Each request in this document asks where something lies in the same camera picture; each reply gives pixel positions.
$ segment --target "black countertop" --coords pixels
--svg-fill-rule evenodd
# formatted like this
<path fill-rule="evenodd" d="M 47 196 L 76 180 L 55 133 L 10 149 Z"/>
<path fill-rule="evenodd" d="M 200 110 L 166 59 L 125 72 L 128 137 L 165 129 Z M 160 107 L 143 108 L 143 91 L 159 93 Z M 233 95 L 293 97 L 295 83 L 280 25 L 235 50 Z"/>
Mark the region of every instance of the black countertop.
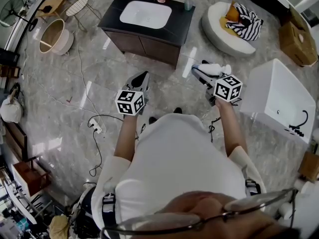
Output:
<path fill-rule="evenodd" d="M 170 7 L 171 14 L 166 25 L 160 29 L 153 29 L 121 22 L 120 16 L 126 5 L 131 1 L 153 2 Z M 101 19 L 98 27 L 104 31 L 134 34 L 175 46 L 182 46 L 186 41 L 194 10 L 195 6 L 190 11 L 187 11 L 184 9 L 184 3 L 174 0 L 166 0 L 165 3 L 150 0 L 114 0 Z"/>

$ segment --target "white ottoman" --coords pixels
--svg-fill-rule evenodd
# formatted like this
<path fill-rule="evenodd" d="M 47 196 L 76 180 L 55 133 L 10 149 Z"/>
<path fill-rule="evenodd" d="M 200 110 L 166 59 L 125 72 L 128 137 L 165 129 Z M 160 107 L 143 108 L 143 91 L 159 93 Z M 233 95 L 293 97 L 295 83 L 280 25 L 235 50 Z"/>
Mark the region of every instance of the white ottoman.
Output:
<path fill-rule="evenodd" d="M 249 56 L 256 49 L 244 39 L 227 33 L 220 26 L 219 19 L 227 14 L 229 7 L 230 3 L 226 2 L 211 5 L 201 19 L 204 32 L 212 44 L 221 51 L 234 57 Z"/>

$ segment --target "laundry basket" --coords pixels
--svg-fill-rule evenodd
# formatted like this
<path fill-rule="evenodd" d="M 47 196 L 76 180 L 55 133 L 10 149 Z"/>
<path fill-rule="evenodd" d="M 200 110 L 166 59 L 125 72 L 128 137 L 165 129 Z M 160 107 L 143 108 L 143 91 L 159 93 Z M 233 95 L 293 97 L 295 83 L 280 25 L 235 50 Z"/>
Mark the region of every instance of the laundry basket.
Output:
<path fill-rule="evenodd" d="M 40 52 L 48 53 L 52 51 L 58 55 L 65 54 L 72 46 L 73 34 L 65 29 L 65 22 L 57 19 L 52 22 L 44 31 L 40 39 Z"/>

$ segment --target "power strip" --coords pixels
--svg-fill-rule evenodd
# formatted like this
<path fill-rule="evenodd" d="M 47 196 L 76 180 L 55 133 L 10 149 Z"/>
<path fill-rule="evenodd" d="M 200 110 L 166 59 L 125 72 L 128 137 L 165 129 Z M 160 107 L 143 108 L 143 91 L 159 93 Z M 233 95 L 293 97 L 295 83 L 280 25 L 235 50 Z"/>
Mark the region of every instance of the power strip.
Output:
<path fill-rule="evenodd" d="M 92 118 L 89 122 L 90 122 L 91 125 L 93 125 L 94 129 L 97 129 L 96 133 L 101 133 L 102 132 L 101 127 L 98 125 L 98 123 L 97 123 L 97 121 L 95 119 Z"/>

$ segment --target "yellow pillow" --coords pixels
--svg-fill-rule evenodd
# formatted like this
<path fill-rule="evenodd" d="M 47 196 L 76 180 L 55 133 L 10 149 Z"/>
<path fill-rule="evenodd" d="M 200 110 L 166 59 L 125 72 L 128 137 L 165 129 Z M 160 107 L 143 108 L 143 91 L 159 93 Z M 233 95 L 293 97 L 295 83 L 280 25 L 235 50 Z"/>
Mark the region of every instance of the yellow pillow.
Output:
<path fill-rule="evenodd" d="M 227 21 L 228 21 L 228 19 L 226 19 L 225 17 L 221 17 L 219 19 L 219 23 L 220 23 L 221 28 L 224 29 L 227 33 L 239 37 L 239 35 L 233 29 L 226 27 Z"/>
<path fill-rule="evenodd" d="M 236 10 L 236 8 L 233 6 L 235 1 L 231 2 L 231 5 L 229 7 L 228 13 L 226 14 L 226 19 L 234 22 L 238 22 L 239 20 L 239 12 Z"/>

